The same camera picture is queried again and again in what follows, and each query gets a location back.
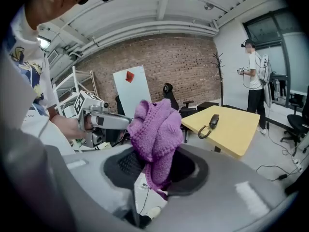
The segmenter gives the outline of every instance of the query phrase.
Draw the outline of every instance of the black telephone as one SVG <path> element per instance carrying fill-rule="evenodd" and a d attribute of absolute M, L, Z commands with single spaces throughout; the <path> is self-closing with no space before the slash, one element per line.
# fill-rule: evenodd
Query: black telephone
<path fill-rule="evenodd" d="M 200 139 L 207 138 L 207 137 L 211 134 L 212 130 L 215 129 L 215 128 L 217 127 L 218 121 L 219 121 L 219 115 L 218 115 L 218 114 L 215 114 L 214 116 L 212 116 L 211 121 L 209 122 L 209 125 L 208 125 L 208 126 L 211 128 L 211 130 L 209 130 L 209 132 L 207 133 L 206 136 L 201 136 L 202 130 L 204 130 L 204 129 L 207 127 L 207 126 L 203 126 L 203 127 L 199 130 L 199 132 L 198 132 L 198 137 L 199 137 Z"/>

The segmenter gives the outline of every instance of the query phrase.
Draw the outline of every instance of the white sneaker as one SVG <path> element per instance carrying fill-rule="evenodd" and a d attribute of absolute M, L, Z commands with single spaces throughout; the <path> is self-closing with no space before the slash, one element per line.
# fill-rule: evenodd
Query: white sneaker
<path fill-rule="evenodd" d="M 262 129 L 260 126 L 258 126 L 256 128 L 256 130 L 259 131 L 260 133 L 262 133 L 263 135 L 266 135 L 266 133 L 267 133 L 267 129 Z"/>
<path fill-rule="evenodd" d="M 161 212 L 161 207 L 156 206 L 156 207 L 150 209 L 147 212 L 146 216 L 150 217 L 151 220 L 153 220 L 153 219 L 155 219 L 160 214 L 160 212 Z"/>

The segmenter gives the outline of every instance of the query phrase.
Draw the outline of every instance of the standing person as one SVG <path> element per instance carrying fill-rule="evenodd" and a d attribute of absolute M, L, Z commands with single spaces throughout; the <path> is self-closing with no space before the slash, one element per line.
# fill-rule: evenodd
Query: standing person
<path fill-rule="evenodd" d="M 56 146 L 62 155 L 74 154 L 68 139 L 82 139 L 77 119 L 58 115 L 50 81 L 46 54 L 40 49 L 37 27 L 60 17 L 76 4 L 88 0 L 30 0 L 13 19 L 4 39 L 3 48 L 15 68 L 29 83 L 37 96 L 30 107 L 21 130 L 41 139 L 45 145 Z M 85 128 L 92 129 L 90 118 Z"/>
<path fill-rule="evenodd" d="M 266 134 L 266 115 L 264 108 L 264 85 L 263 81 L 259 79 L 257 75 L 258 68 L 261 67 L 261 56 L 256 52 L 254 41 L 247 39 L 245 44 L 242 45 L 246 48 L 246 53 L 249 55 L 249 71 L 242 71 L 240 75 L 250 76 L 250 86 L 248 95 L 248 108 L 247 112 L 255 113 L 260 115 L 259 126 L 257 131 L 262 134 Z"/>

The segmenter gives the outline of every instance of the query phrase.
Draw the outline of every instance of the white shirt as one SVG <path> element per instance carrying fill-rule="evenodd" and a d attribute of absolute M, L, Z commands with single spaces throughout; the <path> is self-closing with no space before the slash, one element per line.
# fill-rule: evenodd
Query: white shirt
<path fill-rule="evenodd" d="M 56 100 L 50 82 L 49 64 L 45 53 L 40 49 L 39 33 L 33 30 L 22 7 L 13 19 L 4 40 L 4 47 L 14 67 L 37 93 L 21 130 L 40 137 L 45 145 L 57 147 L 62 155 L 74 154 L 66 137 L 59 128 L 49 121 L 47 108 L 55 105 Z"/>
<path fill-rule="evenodd" d="M 249 68 L 256 70 L 255 76 L 250 76 L 250 89 L 259 90 L 263 89 L 262 81 L 258 78 L 257 72 L 258 68 L 261 66 L 261 56 L 254 51 L 249 56 Z"/>

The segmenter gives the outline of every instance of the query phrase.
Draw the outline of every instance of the metal rack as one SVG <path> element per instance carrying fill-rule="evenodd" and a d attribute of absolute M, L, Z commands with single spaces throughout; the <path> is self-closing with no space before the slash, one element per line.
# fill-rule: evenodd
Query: metal rack
<path fill-rule="evenodd" d="M 83 83 L 90 79 L 92 80 L 93 91 L 89 91 L 87 88 L 83 86 Z M 93 71 L 90 72 L 77 71 L 75 69 L 75 66 L 73 66 L 72 74 L 68 75 L 59 85 L 56 84 L 53 85 L 54 96 L 56 99 L 56 109 L 59 111 L 60 115 L 65 116 L 65 114 L 63 113 L 63 107 L 65 105 L 76 101 L 77 96 L 80 92 L 80 87 L 83 90 L 98 96 Z M 67 93 L 70 93 L 70 96 L 63 101 L 59 101 L 61 97 L 63 97 Z"/>

